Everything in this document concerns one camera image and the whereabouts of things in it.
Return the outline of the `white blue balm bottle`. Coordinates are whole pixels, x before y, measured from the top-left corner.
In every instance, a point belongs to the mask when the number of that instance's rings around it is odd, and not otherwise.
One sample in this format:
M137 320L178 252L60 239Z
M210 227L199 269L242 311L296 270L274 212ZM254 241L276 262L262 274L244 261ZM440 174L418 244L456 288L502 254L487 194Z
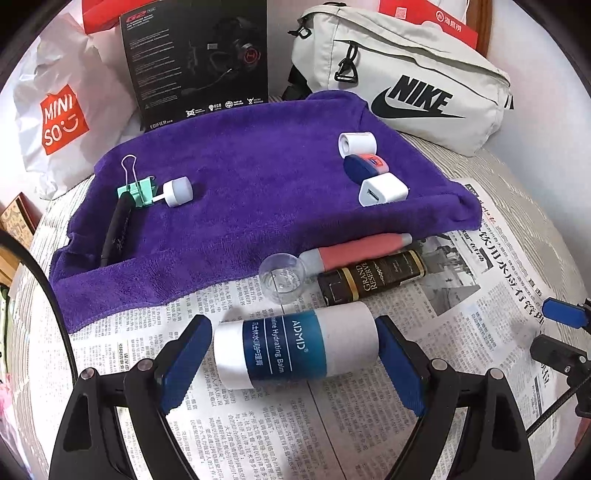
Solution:
M228 390L334 377L377 362L375 318L362 302L228 322L213 338L214 360Z

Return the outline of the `black pen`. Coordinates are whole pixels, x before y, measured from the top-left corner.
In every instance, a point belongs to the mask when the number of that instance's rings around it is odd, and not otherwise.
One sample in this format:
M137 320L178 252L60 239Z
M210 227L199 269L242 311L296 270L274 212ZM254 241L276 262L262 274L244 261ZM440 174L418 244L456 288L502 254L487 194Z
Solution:
M121 260L129 219L135 207L133 196L125 191L119 197L103 243L100 266L118 263Z

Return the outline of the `green binder clip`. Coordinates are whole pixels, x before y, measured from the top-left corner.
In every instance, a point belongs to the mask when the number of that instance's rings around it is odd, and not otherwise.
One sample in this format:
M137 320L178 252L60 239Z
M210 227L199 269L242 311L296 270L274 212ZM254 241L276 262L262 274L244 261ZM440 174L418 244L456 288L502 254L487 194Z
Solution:
M148 176L139 179L136 174L137 157L133 154L125 155L120 162L124 171L124 184L117 188L117 197L121 198L125 193L129 194L136 208L150 206L156 196L157 186L155 178Z

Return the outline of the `small white USB adapter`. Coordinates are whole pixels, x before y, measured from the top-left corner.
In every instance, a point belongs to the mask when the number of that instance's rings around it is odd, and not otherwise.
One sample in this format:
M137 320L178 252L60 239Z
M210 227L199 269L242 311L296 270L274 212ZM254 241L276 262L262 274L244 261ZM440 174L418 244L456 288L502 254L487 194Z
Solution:
M179 177L162 186L162 193L152 197L152 202L163 201L169 208L175 208L193 200L193 188L190 180Z

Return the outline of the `white charger plug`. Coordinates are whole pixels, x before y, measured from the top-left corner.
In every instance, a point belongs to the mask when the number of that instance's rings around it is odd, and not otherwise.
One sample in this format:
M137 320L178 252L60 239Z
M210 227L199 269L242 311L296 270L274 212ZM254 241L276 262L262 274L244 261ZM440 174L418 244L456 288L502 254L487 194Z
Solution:
M409 195L409 187L397 176L384 173L363 180L358 196L363 207L404 201Z

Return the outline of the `blue and pink case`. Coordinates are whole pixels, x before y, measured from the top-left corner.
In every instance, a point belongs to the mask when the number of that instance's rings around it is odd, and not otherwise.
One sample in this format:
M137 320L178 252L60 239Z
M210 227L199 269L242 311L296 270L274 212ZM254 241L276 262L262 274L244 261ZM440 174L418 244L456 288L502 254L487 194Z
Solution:
M358 185L368 178L372 178L390 171L386 161L376 154L349 154L344 158L346 176Z

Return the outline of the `small white cylinder roll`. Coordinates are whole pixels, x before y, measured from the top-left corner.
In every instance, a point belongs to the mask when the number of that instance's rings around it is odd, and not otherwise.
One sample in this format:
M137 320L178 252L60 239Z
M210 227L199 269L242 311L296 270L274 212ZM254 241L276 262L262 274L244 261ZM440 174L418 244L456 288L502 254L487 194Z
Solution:
M342 132L338 139L339 155L345 158L349 155L363 155L377 153L377 140L372 132Z

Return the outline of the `newspaper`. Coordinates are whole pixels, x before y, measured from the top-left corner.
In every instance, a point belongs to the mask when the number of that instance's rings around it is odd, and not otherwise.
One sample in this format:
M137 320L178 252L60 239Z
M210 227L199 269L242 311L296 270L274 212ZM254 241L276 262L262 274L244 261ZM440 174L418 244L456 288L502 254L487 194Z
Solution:
M379 358L382 315L459 372L500 369L532 423L558 394L557 375L529 353L538 334L557 333L541 312L550 291L487 191L472 179L465 187L482 225L421 241L421 279L339 307L325 305L315 281L287 306L267 301L256 278L221 283L79 330L76 358L125 371L192 316L208 317L191 353L197 375L167 417L202 479L383 478L417 417Z

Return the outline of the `striped mattress cover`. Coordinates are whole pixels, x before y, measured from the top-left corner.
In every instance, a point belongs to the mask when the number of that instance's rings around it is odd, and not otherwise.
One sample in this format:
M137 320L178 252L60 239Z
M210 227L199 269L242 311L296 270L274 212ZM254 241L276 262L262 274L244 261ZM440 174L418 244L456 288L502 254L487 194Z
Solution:
M449 177L464 184L472 179L487 191L529 263L549 288L548 296L584 299L583 280L560 233L506 165L487 151L467 158L425 141L418 141L417 147ZM7 356L15 427L32 476L44 479L72 383L63 344L42 290L29 273L22 272L12 294ZM584 332L545 322L557 328L557 333L550 335L589 348L590 340ZM555 374L558 397L566 382Z

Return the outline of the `pink and grey tube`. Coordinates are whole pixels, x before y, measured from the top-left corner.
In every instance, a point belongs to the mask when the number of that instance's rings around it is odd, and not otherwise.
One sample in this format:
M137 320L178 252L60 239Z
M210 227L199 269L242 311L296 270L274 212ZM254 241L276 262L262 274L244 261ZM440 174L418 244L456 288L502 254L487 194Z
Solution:
M411 245L409 233L384 233L365 237L339 245L304 251L298 258L304 264L308 276L315 276L349 264L381 258Z

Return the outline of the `purple towel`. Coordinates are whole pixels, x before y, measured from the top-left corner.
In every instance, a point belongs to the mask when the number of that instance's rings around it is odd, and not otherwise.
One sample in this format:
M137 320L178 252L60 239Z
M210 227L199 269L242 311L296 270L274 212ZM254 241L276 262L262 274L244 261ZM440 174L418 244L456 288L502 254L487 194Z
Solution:
M370 132L406 200L363 207L342 167L342 133ZM193 199L136 209L121 258L100 254L117 191L133 179L190 180ZM301 252L385 232L417 239L476 230L481 205L352 93L260 104L193 117L123 143L97 163L49 280L66 328L160 306L250 277L274 253Z

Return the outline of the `white Nike waist bag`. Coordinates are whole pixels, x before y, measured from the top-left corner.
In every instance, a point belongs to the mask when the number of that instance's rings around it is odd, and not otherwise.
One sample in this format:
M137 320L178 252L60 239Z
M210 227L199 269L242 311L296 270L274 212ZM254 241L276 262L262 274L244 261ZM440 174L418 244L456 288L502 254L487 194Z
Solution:
M389 127L466 156L514 107L509 75L433 25L322 4L305 10L291 34L291 83L349 91Z

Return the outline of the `white Miniso shopping bag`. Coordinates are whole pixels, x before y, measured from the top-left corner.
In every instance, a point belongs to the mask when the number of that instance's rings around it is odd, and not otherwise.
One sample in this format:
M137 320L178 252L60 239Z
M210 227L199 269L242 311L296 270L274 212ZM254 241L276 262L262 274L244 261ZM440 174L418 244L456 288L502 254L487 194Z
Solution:
M135 110L128 90L68 13L56 17L25 55L13 100L24 168L43 200L90 176Z

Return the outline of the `black headset box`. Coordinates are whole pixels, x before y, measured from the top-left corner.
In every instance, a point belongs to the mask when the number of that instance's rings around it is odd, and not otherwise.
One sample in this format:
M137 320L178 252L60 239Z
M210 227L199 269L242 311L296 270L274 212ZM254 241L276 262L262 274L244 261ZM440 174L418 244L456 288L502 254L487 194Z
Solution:
M119 20L143 130L269 100L265 1L154 1Z

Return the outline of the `red paper bag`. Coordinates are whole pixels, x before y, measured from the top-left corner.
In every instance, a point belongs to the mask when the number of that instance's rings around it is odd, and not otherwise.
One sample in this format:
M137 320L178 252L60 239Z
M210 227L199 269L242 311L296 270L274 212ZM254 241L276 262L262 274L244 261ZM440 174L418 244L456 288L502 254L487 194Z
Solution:
M477 49L478 33L429 1L381 0L379 12L415 25L438 25L448 35Z

